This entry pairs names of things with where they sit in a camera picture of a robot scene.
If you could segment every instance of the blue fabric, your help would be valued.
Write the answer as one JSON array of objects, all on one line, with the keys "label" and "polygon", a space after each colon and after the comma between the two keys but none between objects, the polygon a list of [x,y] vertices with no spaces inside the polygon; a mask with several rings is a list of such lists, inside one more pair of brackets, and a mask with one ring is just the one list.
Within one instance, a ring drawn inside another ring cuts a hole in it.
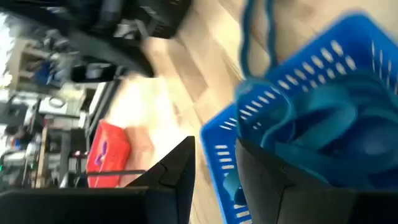
[{"label": "blue fabric", "polygon": [[49,77],[53,75],[52,63],[44,61],[40,64],[40,68],[34,73],[34,78],[38,85],[48,85]]},{"label": "blue fabric", "polygon": [[[251,85],[275,88],[250,78],[236,90],[237,108],[241,108],[240,98]],[[255,144],[264,150],[322,181],[360,190],[380,186],[370,176],[374,179],[398,167],[398,99],[377,76],[355,72],[295,98],[279,92],[285,104],[259,120],[264,134]],[[314,121],[315,113],[322,114],[321,119]],[[278,137],[283,128],[288,136]],[[249,138],[250,129],[249,123],[238,120],[239,138]],[[231,198],[242,197],[237,171],[229,175],[224,180],[225,189]]]}]

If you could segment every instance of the black object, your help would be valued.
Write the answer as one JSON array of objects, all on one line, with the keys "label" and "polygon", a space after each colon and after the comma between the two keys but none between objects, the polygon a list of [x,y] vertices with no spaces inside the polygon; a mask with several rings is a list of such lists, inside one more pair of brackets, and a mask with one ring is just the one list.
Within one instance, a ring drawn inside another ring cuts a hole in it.
[{"label": "black object", "polygon": [[87,77],[88,67],[86,65],[80,65],[72,68],[70,74],[70,80],[75,83],[101,83],[101,82],[111,82],[115,79],[117,75],[118,67],[116,65],[109,65],[102,68],[98,77],[90,78]]},{"label": "black object", "polygon": [[90,29],[97,23],[102,1],[66,0],[64,6],[71,14],[71,20],[81,29]]},{"label": "black object", "polygon": [[398,223],[398,192],[332,188],[243,140],[236,162],[253,223]]},{"label": "black object", "polygon": [[95,91],[96,90],[92,88],[86,89],[86,97],[85,100],[83,101],[83,104],[81,105],[80,111],[85,111],[87,113],[89,112],[91,102],[93,101],[95,96]]},{"label": "black object", "polygon": [[80,157],[76,158],[76,162],[81,162],[80,160],[86,157],[85,152],[88,149],[86,148],[85,130],[49,129],[47,136],[51,137],[52,141],[58,139],[57,145],[60,147],[59,176],[60,182],[62,182],[62,178],[69,172],[69,162],[72,155],[77,151],[80,152]]},{"label": "black object", "polygon": [[125,189],[11,190],[1,223],[189,223],[195,138],[187,137]]},{"label": "black object", "polygon": [[33,115],[30,119],[28,132],[30,134],[34,134],[35,132],[41,133],[44,128],[44,116],[42,116],[40,111],[40,106],[42,104],[42,99],[37,99],[36,104],[34,105]]},{"label": "black object", "polygon": [[139,10],[146,13],[136,12],[150,30],[150,35],[169,39],[177,33],[192,0],[137,0],[136,4]]}]

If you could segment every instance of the red package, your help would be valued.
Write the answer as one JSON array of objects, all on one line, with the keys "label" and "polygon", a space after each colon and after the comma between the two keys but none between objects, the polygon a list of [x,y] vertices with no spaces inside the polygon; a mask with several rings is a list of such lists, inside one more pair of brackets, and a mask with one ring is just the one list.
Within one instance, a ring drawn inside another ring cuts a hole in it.
[{"label": "red package", "polygon": [[[87,172],[122,171],[130,156],[129,140],[123,128],[99,121],[93,145],[88,155]],[[115,188],[120,175],[92,176],[88,178],[91,188]]]}]

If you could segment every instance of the black chair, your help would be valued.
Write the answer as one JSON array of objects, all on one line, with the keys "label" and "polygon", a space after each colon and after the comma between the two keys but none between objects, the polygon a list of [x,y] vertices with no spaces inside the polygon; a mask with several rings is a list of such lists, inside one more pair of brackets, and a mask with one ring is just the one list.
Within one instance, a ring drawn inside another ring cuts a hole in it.
[{"label": "black chair", "polygon": [[[177,15],[175,18],[178,19],[174,20],[155,16],[156,11],[149,10],[150,7],[154,9],[171,8],[154,7],[154,1],[151,4],[142,2],[140,5],[136,4],[136,1],[123,0],[7,0],[0,2],[0,9],[27,22],[38,24],[47,29],[57,29],[83,57],[97,58],[117,67],[122,66],[130,71],[153,77],[154,69],[140,49],[141,36],[146,37],[151,33],[162,38],[173,36],[191,5],[190,1],[182,2],[184,2],[184,7],[180,7],[180,13],[176,13],[176,10],[167,11],[170,15]],[[57,15],[41,6],[65,7],[68,9],[68,13]],[[122,20],[132,21],[132,23],[135,20],[142,20],[145,30],[138,29],[139,26],[135,30],[144,34],[134,39],[127,39],[125,38],[126,35],[114,37],[118,24]]]}]

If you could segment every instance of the shopping basket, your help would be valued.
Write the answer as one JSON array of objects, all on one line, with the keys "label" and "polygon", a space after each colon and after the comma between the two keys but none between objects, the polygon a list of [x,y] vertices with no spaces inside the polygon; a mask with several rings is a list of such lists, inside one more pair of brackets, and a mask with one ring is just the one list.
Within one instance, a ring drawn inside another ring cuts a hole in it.
[{"label": "shopping basket", "polygon": [[[267,75],[288,96],[308,92],[341,75],[361,69],[373,71],[397,93],[398,48],[365,15],[350,14],[320,34],[292,58]],[[241,108],[229,105],[204,125],[201,139],[225,223],[251,223],[247,207],[235,205],[223,187],[224,177],[235,168],[237,118],[257,130],[260,117],[283,100],[269,86],[254,86],[241,98]]]}]

